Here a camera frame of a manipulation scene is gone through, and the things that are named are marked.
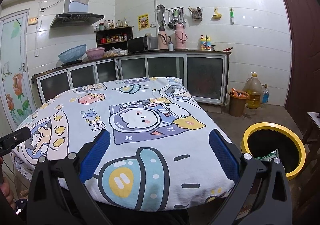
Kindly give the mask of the green white snack bag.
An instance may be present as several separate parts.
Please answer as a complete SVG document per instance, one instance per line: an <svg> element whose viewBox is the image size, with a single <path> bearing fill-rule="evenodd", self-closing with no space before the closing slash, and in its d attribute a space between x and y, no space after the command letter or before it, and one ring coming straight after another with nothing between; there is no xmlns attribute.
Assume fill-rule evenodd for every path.
<svg viewBox="0 0 320 225"><path fill-rule="evenodd" d="M270 162L272 159L274 159L278 156L279 156L279 149L276 149L276 150L272 151L271 153L267 154L266 156L255 157L255 159L259 160L259 161Z"/></svg>

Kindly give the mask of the yellow rimmed trash bin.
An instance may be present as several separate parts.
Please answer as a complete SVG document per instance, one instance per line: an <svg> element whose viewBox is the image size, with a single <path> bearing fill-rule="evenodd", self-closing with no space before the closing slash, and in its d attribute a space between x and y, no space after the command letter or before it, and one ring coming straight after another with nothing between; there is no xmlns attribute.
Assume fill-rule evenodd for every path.
<svg viewBox="0 0 320 225"><path fill-rule="evenodd" d="M269 122L255 123L246 129L241 140L241 151L255 158L277 151L289 181L298 176L306 160L301 139L287 127Z"/></svg>

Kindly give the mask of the kitchen counter cabinets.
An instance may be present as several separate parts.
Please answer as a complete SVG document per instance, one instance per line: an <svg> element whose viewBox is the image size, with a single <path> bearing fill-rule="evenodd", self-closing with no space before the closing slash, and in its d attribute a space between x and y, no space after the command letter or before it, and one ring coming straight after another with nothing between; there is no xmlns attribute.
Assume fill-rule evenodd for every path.
<svg viewBox="0 0 320 225"><path fill-rule="evenodd" d="M226 104L229 56L225 51L147 51L81 62L35 74L41 102L71 88L142 77L177 77L199 103Z"/></svg>

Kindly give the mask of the cartoon astronaut tablecloth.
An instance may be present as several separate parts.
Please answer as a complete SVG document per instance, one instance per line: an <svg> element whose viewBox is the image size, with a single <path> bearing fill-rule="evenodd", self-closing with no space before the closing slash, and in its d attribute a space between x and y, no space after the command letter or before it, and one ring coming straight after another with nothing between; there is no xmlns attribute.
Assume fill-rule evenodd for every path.
<svg viewBox="0 0 320 225"><path fill-rule="evenodd" d="M26 179L40 157L65 158L107 130L110 146L85 183L99 202L137 211L184 209L226 197L235 185L209 145L217 125L178 78L77 87L45 102L21 127L31 137L11 157Z"/></svg>

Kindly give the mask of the brown waste bucket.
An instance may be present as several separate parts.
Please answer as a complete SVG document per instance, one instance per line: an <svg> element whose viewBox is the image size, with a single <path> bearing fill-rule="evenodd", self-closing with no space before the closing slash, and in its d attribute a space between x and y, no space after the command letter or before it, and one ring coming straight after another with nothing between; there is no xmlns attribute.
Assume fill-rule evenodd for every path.
<svg viewBox="0 0 320 225"><path fill-rule="evenodd" d="M246 101L249 98L249 94L235 88L231 88L228 94L229 114L233 117L241 117L246 106Z"/></svg>

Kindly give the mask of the blue capped water bottle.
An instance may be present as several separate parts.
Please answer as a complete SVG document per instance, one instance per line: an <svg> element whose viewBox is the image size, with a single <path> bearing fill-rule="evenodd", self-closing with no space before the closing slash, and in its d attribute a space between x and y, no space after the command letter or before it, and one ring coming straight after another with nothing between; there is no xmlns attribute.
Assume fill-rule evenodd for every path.
<svg viewBox="0 0 320 225"><path fill-rule="evenodd" d="M263 85L263 89L262 89L262 94L261 94L261 103L262 104L267 104L268 103L268 99L269 99L269 89L268 89L268 85L264 84Z"/></svg>

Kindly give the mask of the white topped wooden stool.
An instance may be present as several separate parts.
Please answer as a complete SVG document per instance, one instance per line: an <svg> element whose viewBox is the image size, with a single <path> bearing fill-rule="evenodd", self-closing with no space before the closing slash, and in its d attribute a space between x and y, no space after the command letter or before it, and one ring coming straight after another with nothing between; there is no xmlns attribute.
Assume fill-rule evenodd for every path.
<svg viewBox="0 0 320 225"><path fill-rule="evenodd" d="M303 136L302 143L309 148L303 168L319 159L319 112L308 112L310 122Z"/></svg>

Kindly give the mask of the black spice shelf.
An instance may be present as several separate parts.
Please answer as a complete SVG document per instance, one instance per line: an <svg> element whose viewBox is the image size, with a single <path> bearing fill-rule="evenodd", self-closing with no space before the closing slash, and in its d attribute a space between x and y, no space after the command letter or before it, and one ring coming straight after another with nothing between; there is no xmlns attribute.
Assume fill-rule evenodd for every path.
<svg viewBox="0 0 320 225"><path fill-rule="evenodd" d="M127 41L133 38L133 26L108 28L95 31L97 47L105 51L127 49Z"/></svg>

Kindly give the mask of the black microwave oven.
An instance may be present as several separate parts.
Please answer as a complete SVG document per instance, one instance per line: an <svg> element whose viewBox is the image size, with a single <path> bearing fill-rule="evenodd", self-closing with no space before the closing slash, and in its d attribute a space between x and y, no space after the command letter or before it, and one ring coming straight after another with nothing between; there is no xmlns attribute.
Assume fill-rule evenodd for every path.
<svg viewBox="0 0 320 225"><path fill-rule="evenodd" d="M144 52L158 49L158 39L154 36L143 36L129 39L127 50L129 53Z"/></svg>

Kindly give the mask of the range hood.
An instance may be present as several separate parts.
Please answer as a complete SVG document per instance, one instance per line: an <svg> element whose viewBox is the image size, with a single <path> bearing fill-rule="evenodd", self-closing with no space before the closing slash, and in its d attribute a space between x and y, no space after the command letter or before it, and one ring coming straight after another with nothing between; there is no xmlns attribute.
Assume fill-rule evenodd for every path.
<svg viewBox="0 0 320 225"><path fill-rule="evenodd" d="M56 14L51 28L67 26L91 26L104 16L88 11L89 0L65 0L62 14Z"/></svg>

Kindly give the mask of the chopstick holder basket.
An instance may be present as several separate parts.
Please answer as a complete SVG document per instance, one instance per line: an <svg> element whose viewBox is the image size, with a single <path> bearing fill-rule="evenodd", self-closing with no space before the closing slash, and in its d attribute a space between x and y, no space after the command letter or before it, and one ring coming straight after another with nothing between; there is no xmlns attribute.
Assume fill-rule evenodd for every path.
<svg viewBox="0 0 320 225"><path fill-rule="evenodd" d="M202 9L200 7L196 7L196 8L192 8L192 7L188 7L190 13L191 13L191 18L194 21L201 21L203 19L202 17Z"/></svg>

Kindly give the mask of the hanging utensil rack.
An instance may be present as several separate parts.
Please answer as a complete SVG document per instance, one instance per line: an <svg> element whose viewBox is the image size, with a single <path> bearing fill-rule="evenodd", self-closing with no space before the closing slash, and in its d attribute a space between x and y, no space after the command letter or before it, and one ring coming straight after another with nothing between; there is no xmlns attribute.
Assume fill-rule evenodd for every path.
<svg viewBox="0 0 320 225"><path fill-rule="evenodd" d="M166 9L164 5L156 7L157 24L159 26L167 26L169 29L176 29L181 24L185 29L187 22L184 19L184 7L174 7Z"/></svg>

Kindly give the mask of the dark red door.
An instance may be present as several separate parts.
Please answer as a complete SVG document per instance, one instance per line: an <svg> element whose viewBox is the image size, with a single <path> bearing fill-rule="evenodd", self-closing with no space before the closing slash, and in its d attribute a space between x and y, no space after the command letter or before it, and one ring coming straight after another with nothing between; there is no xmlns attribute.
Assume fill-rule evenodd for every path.
<svg viewBox="0 0 320 225"><path fill-rule="evenodd" d="M291 75L285 109L301 132L319 112L319 0L284 0L291 34Z"/></svg>

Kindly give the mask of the yellow wall poster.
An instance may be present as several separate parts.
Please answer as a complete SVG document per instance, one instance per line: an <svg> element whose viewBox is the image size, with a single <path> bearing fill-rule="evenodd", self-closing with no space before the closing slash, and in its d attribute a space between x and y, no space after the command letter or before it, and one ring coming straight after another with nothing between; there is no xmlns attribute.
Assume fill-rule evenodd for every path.
<svg viewBox="0 0 320 225"><path fill-rule="evenodd" d="M138 16L138 30L144 30L150 27L148 13Z"/></svg>

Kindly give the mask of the yellow wall hook holder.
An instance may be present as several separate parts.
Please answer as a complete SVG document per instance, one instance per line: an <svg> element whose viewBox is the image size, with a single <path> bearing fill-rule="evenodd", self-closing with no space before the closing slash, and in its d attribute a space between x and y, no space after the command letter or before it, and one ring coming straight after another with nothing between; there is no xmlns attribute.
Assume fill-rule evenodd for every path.
<svg viewBox="0 0 320 225"><path fill-rule="evenodd" d="M214 14L212 16L212 19L213 20L220 20L222 17L222 14L219 13L218 9L217 8L214 8Z"/></svg>

